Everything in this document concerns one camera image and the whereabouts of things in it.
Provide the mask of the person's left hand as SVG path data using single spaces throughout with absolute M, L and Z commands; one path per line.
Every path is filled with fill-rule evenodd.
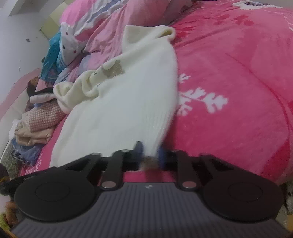
M 16 216 L 17 206 L 14 202 L 9 201 L 5 205 L 5 216 L 8 224 L 10 226 L 14 226 L 18 223 L 17 216 Z

